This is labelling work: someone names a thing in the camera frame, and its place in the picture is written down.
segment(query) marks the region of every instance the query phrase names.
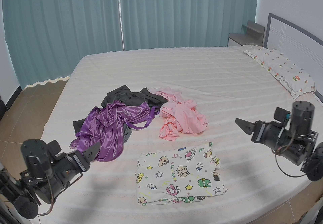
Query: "pink garment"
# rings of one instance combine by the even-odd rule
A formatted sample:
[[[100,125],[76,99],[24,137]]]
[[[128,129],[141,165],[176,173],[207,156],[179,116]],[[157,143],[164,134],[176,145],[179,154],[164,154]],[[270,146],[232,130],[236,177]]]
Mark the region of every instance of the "pink garment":
[[[194,99],[184,100],[181,91],[171,88],[149,89],[150,93],[163,96],[168,100],[160,108],[159,115],[165,117],[159,137],[168,141],[175,141],[179,132],[198,134],[205,131],[208,121],[195,107]]]

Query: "mattress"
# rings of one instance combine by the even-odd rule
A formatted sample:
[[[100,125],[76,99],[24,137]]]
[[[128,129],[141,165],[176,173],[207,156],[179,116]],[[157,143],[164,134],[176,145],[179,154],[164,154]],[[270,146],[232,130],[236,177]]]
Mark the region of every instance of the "mattress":
[[[132,91],[171,87],[194,98],[208,117],[199,135],[180,134],[176,141],[158,137],[164,119],[157,117],[143,130],[133,130],[123,153],[111,162],[94,162],[83,178],[59,195],[44,223],[247,223],[290,199],[310,181],[280,172],[265,145],[251,142],[236,124],[273,119],[276,107],[291,110],[290,93],[251,57],[245,47],[164,48],[108,52],[84,57],[73,71],[44,128],[42,140],[56,139],[70,152],[75,138],[72,121],[100,106],[106,93],[122,85]],[[313,94],[301,95],[315,105],[312,129],[322,133],[323,107]],[[192,203],[140,206],[136,196],[137,159],[141,153],[167,151],[213,142],[228,189],[224,195]],[[295,166],[278,157],[283,170],[299,175]],[[39,212],[49,205],[43,203]]]

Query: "floral pillowcase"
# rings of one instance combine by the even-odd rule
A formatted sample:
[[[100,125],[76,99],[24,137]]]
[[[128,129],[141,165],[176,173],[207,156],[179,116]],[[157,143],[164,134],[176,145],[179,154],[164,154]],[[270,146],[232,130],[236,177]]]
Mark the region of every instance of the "floral pillowcase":
[[[303,93],[315,91],[312,77],[286,58],[282,52],[268,49],[253,49],[244,52],[269,71],[294,99]]]

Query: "curtain fold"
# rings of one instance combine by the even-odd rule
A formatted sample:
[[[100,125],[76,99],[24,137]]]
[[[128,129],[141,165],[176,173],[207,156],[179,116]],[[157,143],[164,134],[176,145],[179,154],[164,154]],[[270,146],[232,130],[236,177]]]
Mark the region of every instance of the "curtain fold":
[[[226,46],[257,0],[121,0],[125,50]]]
[[[70,75],[88,54],[123,50],[118,0],[3,0],[3,16],[22,88]]]

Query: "gray headboard frame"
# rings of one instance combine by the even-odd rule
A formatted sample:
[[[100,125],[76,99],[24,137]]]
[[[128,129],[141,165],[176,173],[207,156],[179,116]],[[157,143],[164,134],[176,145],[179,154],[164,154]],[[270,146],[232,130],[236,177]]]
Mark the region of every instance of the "gray headboard frame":
[[[305,30],[304,28],[301,28],[300,26],[297,26],[296,24],[285,20],[277,15],[274,15],[272,13],[269,13],[268,15],[268,23],[267,23],[267,29],[266,29],[266,36],[265,36],[265,40],[264,40],[264,47],[267,48],[267,42],[268,42],[268,37],[269,37],[269,29],[270,29],[270,23],[271,23],[271,19],[277,19],[279,21],[281,21],[282,23],[285,23],[286,25],[291,26],[292,28],[295,28],[296,30],[300,31],[301,33],[305,34],[306,36],[310,37],[311,39],[313,39],[314,41],[316,41],[317,43],[319,43],[321,46],[323,46],[323,41],[321,39],[319,39],[317,36],[314,36],[312,33],[308,32],[307,30]],[[323,96],[316,90],[314,92],[314,94],[323,102]]]

